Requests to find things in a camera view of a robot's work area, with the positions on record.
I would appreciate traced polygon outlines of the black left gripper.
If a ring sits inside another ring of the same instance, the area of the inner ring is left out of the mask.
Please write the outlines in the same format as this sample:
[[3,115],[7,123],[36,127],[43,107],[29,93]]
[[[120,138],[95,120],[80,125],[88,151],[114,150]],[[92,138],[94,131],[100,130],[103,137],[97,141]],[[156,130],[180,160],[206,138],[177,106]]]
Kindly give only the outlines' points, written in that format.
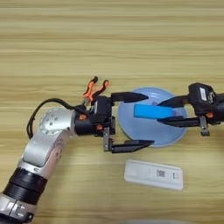
[[[112,102],[140,102],[148,96],[134,92],[119,92],[111,94]],[[124,143],[114,144],[110,134],[116,133],[116,118],[111,114],[87,112],[86,115],[77,112],[74,117],[74,130],[78,136],[103,136],[103,150],[111,153],[131,153],[154,144],[152,140],[127,140]]]

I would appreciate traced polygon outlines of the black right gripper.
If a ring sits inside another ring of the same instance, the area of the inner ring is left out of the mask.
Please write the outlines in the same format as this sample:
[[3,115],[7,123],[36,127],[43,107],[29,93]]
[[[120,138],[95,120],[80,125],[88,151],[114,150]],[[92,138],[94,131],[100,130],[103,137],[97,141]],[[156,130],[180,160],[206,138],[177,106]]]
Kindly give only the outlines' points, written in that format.
[[[159,106],[183,108],[188,103],[187,95],[179,95],[160,102]],[[210,93],[205,101],[198,100],[194,106],[194,113],[198,117],[175,116],[158,119],[158,121],[178,128],[200,127],[201,135],[208,137],[210,135],[208,123],[212,125],[224,123],[224,94]]]

